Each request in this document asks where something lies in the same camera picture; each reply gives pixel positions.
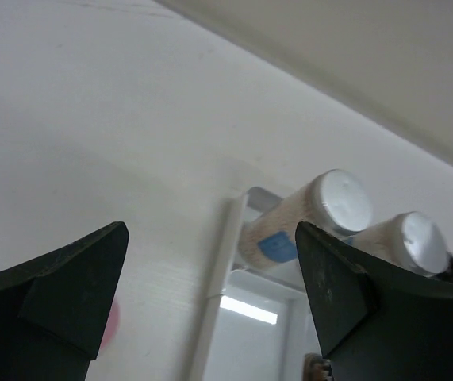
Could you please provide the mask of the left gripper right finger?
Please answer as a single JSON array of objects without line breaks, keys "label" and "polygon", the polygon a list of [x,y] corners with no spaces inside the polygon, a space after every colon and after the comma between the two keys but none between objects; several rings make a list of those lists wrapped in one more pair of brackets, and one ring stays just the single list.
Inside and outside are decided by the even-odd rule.
[{"label": "left gripper right finger", "polygon": [[453,283],[406,271],[308,222],[295,238],[334,380],[453,380]]}]

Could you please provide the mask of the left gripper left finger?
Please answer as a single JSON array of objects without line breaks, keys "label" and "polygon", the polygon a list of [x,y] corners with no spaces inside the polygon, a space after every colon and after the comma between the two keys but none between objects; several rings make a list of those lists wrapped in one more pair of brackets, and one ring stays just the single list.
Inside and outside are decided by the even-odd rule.
[{"label": "left gripper left finger", "polygon": [[0,380],[84,380],[125,262],[121,221],[0,271]]}]

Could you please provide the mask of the pink-lid spice jar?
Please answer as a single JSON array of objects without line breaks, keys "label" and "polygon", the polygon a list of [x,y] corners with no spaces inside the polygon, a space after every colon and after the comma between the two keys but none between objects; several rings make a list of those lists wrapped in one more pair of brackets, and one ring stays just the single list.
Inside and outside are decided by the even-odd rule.
[{"label": "pink-lid spice jar", "polygon": [[102,337],[100,350],[104,351],[115,337],[120,324],[120,306],[117,300],[114,300],[106,322],[105,331]]}]

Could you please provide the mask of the small black-lid spice bottle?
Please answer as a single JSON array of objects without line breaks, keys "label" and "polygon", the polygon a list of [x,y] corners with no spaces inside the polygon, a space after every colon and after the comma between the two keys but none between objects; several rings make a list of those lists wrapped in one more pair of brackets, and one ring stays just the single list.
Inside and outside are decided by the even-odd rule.
[{"label": "small black-lid spice bottle", "polygon": [[330,361],[316,353],[307,353],[304,358],[303,381],[330,381],[333,380]]}]

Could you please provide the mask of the silver-lid blue-label shaker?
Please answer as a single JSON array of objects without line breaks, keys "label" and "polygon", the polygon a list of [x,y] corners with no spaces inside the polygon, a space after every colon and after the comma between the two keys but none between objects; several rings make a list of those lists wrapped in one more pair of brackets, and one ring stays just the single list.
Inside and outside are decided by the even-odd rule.
[{"label": "silver-lid blue-label shaker", "polygon": [[373,206],[361,182],[348,171],[332,169],[246,224],[239,253],[252,267],[267,270],[297,259],[299,223],[312,223],[343,239],[366,229],[372,217]]},{"label": "silver-lid blue-label shaker", "polygon": [[346,243],[425,277],[441,274],[449,265],[447,243],[439,227],[418,211],[372,225]]}]

